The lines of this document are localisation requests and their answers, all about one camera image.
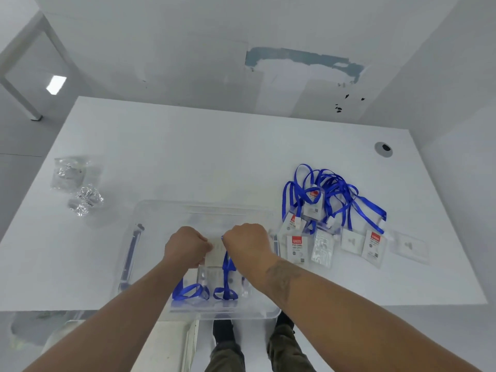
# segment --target hand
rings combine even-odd
[[[165,244],[164,260],[172,261],[185,269],[194,269],[212,250],[206,237],[192,227],[181,227]]]
[[[270,249],[267,231],[261,225],[245,223],[227,231],[222,240],[236,268],[258,288],[265,271],[278,259]]]

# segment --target olive green pants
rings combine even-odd
[[[288,325],[279,325],[274,330],[267,354],[274,372],[315,372]],[[239,345],[234,341],[219,343],[210,355],[205,372],[245,372],[245,357]]]

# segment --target black shoe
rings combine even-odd
[[[291,321],[291,319],[288,317],[287,314],[285,314],[284,312],[281,312],[281,314],[279,316],[277,316],[277,321],[276,321],[276,327],[278,327],[279,325],[289,325],[289,327],[291,328],[291,330],[293,330],[294,328],[294,322]]]
[[[225,341],[236,341],[232,324],[231,320],[214,320],[213,333],[216,344]]]

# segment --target blue-green paint patch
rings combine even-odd
[[[246,52],[245,65],[255,68],[261,60],[289,59],[302,64],[320,64],[329,68],[341,70],[354,78],[353,83],[358,82],[360,74],[365,68],[363,65],[350,62],[350,59],[338,56],[319,55],[318,53],[298,51],[286,48],[254,47]]]

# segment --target clear plastic bin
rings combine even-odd
[[[272,210],[229,205],[218,207],[205,203],[141,201],[135,207],[131,223],[122,239],[122,254],[115,273],[115,291],[125,290],[150,271],[161,260],[170,236],[181,226],[191,226],[203,236],[215,238],[235,225],[244,223],[263,225],[271,237],[273,251],[280,254],[275,236],[280,220]],[[237,292],[237,300],[216,300],[212,291],[208,300],[169,298],[159,320],[272,319],[280,313],[276,304],[252,287],[246,279],[242,280],[242,289],[238,289],[241,292]]]

